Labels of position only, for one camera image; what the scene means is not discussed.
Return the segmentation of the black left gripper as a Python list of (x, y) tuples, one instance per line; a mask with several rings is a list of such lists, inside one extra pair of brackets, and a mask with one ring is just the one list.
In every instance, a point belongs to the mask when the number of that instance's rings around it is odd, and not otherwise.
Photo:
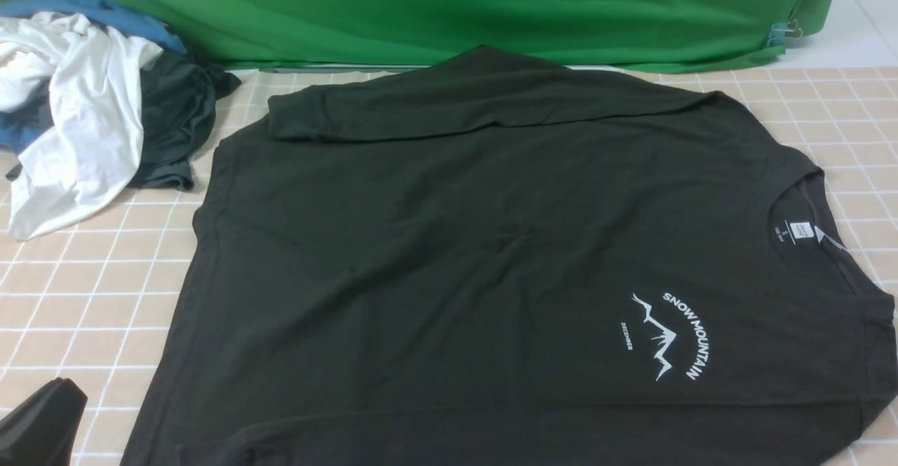
[(55, 378), (1, 421), (2, 465), (69, 465), (86, 393), (69, 378)]

